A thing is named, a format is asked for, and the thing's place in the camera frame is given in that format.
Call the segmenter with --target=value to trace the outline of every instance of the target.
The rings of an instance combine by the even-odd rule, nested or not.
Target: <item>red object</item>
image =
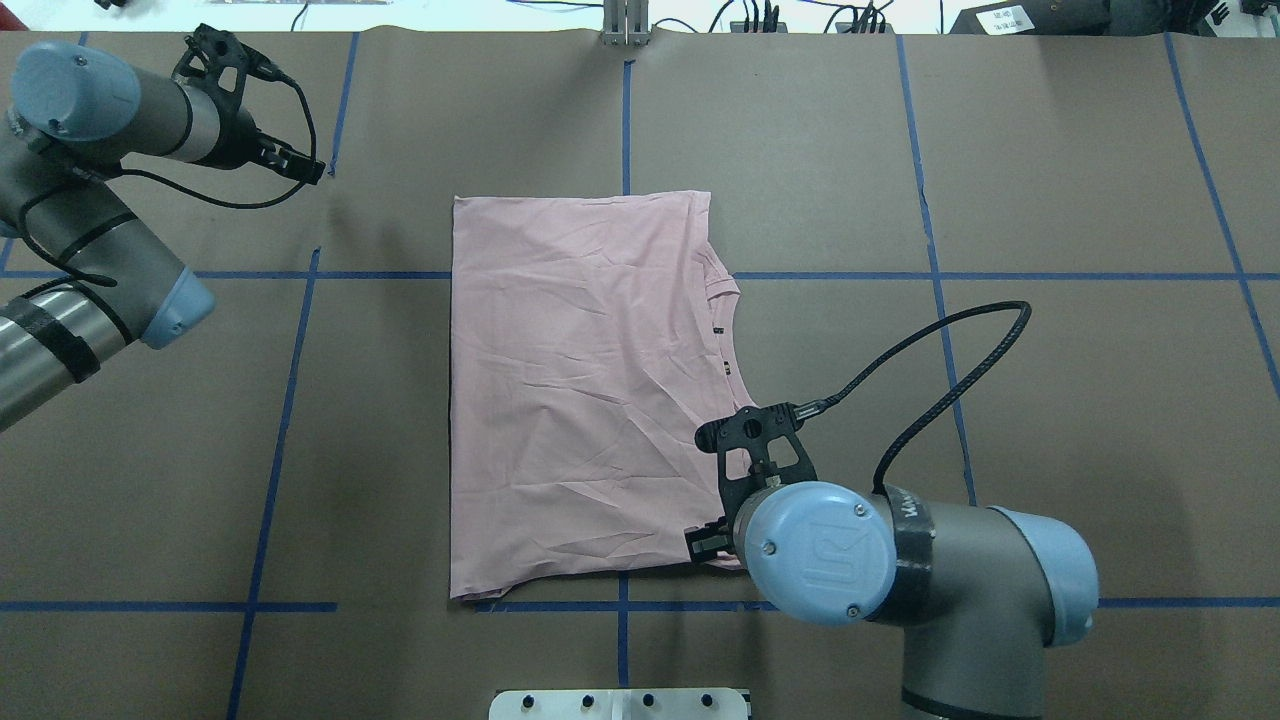
[[[0,29],[29,29],[27,26],[22,24],[18,15],[13,14],[9,8],[0,3]]]

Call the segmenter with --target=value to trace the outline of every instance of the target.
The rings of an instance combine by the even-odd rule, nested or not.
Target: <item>pink cloth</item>
[[[709,205],[454,201],[449,597],[685,562],[723,514],[694,430],[751,401]]]

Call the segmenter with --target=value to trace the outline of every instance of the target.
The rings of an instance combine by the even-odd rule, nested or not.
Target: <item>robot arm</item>
[[[324,164],[257,129],[241,106],[248,77],[291,85],[232,33],[201,26],[173,77],[67,42],[28,47],[0,137],[0,223],[67,273],[0,307],[0,430],[134,340],[160,348],[214,309],[212,295],[104,181],[129,152],[233,169],[246,163],[319,182]],[[219,86],[234,70],[232,90]],[[311,124],[310,110],[303,109]]]
[[[982,311],[1015,307],[1029,318],[1025,304]],[[966,313],[978,314],[960,313],[936,328]],[[1016,340],[1020,328],[1015,331],[1001,347]],[[900,343],[860,378],[911,342]],[[986,368],[1004,354],[997,351]],[[970,373],[957,388],[972,386],[982,372]],[[923,428],[957,396],[948,393],[913,428]],[[901,626],[905,719],[1039,717],[1043,650],[1074,643],[1092,626],[1098,577],[1088,546],[1050,518],[928,503],[884,484],[883,470],[896,455],[893,447],[905,445],[902,438],[882,460],[873,493],[818,480],[796,432],[840,397],[744,407],[699,428],[698,447],[718,459],[724,518],[686,533],[690,557],[736,553],[765,598],[804,621]],[[786,468],[769,457],[769,442],[780,438],[797,457]],[[746,477],[728,478],[728,451],[746,451]]]

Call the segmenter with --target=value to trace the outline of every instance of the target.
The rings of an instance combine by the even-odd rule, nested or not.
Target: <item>blue joint cover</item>
[[[214,293],[209,292],[191,268],[183,268],[169,296],[160,304],[160,311],[142,333],[142,342],[160,350],[207,318],[214,311]]]
[[[995,505],[991,509],[1009,518],[1023,533],[1048,580],[1053,601],[1050,647],[1084,639],[1093,628],[1093,611],[1098,609],[1098,566],[1084,538],[1061,520]]]
[[[893,585],[893,533],[876,506],[824,482],[785,486],[751,515],[744,546],[764,597],[787,615],[819,625],[867,618]]]
[[[44,40],[22,51],[10,91],[28,123],[70,142],[111,137],[133,120],[142,104],[138,74],[128,63],[60,40]]]

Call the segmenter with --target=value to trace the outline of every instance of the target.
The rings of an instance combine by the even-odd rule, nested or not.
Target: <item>label sticker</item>
[[[974,17],[982,23],[982,29],[987,31],[987,35],[1012,35],[1027,29],[1036,29],[1030,17],[1027,15],[1027,10],[1021,5],[987,10]]]

